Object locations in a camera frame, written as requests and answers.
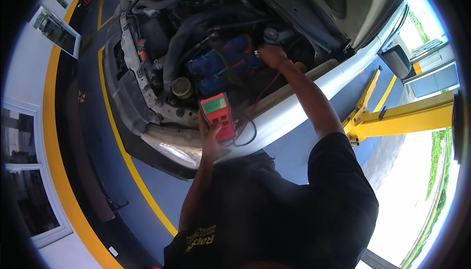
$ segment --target battery tester screen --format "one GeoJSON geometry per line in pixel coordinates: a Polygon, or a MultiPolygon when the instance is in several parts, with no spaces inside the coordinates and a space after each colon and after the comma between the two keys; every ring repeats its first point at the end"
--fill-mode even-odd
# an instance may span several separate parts
{"type": "Polygon", "coordinates": [[[207,101],[203,103],[203,109],[206,114],[213,113],[225,107],[227,107],[227,105],[223,96],[212,101],[207,101]]]}

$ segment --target grass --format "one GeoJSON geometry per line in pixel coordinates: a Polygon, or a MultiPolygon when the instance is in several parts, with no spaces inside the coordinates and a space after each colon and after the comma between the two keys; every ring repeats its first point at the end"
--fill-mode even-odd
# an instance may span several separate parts
{"type": "Polygon", "coordinates": [[[409,15],[409,18],[411,18],[412,22],[414,23],[415,27],[417,28],[417,31],[419,32],[423,43],[427,43],[428,41],[430,41],[430,38],[427,36],[425,31],[423,30],[422,24],[419,22],[419,20],[414,15],[414,13],[411,10],[409,10],[409,13],[407,15],[409,15]]]}
{"type": "MultiPolygon", "coordinates": [[[[404,269],[409,269],[410,266],[412,265],[412,262],[422,252],[423,246],[427,242],[427,239],[430,236],[430,233],[432,233],[432,228],[435,225],[435,223],[437,223],[439,215],[440,215],[441,211],[443,210],[443,208],[446,204],[446,186],[448,185],[448,172],[450,170],[451,150],[452,150],[451,128],[448,127],[448,128],[446,128],[446,130],[432,132],[432,139],[435,138],[436,140],[438,140],[441,137],[443,137],[442,139],[444,139],[445,142],[446,142],[446,149],[445,149],[446,153],[445,153],[445,169],[443,171],[443,177],[442,177],[443,182],[442,182],[442,186],[440,188],[440,198],[439,198],[439,201],[437,203],[437,206],[436,206],[435,210],[433,211],[433,213],[430,217],[430,221],[428,222],[427,227],[426,227],[424,233],[421,236],[421,239],[420,239],[419,243],[415,247],[414,252],[410,255],[409,259],[404,260],[402,262],[400,267],[404,268],[404,269]]],[[[434,154],[433,142],[432,142],[432,156],[434,154]]],[[[434,176],[433,176],[433,181],[434,182],[435,182],[436,176],[437,176],[437,166],[435,167],[435,172],[434,172],[434,176]]],[[[427,190],[427,198],[430,195],[429,190],[430,191],[432,190],[432,188],[430,186],[430,183],[431,182],[429,181],[429,189],[427,190]]]]}
{"type": "Polygon", "coordinates": [[[437,179],[437,169],[440,155],[442,153],[441,142],[444,139],[445,130],[432,132],[432,166],[430,167],[429,187],[427,188],[427,196],[425,197],[425,200],[429,199],[433,185],[435,184],[435,180],[437,179]]]}

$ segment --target man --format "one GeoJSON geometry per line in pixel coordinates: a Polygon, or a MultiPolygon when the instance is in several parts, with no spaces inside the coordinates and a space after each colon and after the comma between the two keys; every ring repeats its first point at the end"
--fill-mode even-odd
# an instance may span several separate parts
{"type": "Polygon", "coordinates": [[[208,129],[200,114],[203,157],[165,267],[355,268],[374,230],[376,196],[322,91],[279,47],[259,52],[285,76],[318,136],[309,184],[281,178],[264,152],[213,168],[221,126],[208,129]]]}

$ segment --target car lift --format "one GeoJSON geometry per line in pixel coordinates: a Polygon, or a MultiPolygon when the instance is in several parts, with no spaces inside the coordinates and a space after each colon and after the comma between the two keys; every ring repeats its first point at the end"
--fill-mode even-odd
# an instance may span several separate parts
{"type": "Polygon", "coordinates": [[[370,113],[368,100],[373,93],[381,68],[374,73],[356,108],[342,122],[352,147],[366,137],[397,135],[450,127],[452,124],[454,90],[402,106],[370,113]]]}

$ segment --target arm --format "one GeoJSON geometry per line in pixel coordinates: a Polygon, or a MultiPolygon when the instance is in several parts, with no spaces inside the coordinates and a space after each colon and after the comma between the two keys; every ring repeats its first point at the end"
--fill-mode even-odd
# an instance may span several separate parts
{"type": "Polygon", "coordinates": [[[264,45],[259,48],[258,56],[268,66],[285,76],[314,126],[319,140],[333,132],[344,133],[342,123],[327,97],[314,82],[299,71],[281,48],[264,45]]]}
{"type": "Polygon", "coordinates": [[[200,167],[195,175],[195,180],[186,195],[181,208],[178,230],[184,231],[189,228],[196,212],[201,206],[204,195],[211,186],[212,166],[216,155],[219,152],[219,143],[216,141],[216,134],[221,129],[221,124],[208,129],[208,125],[203,119],[203,114],[198,113],[200,123],[201,142],[203,143],[203,155],[201,157],[200,167]]]}

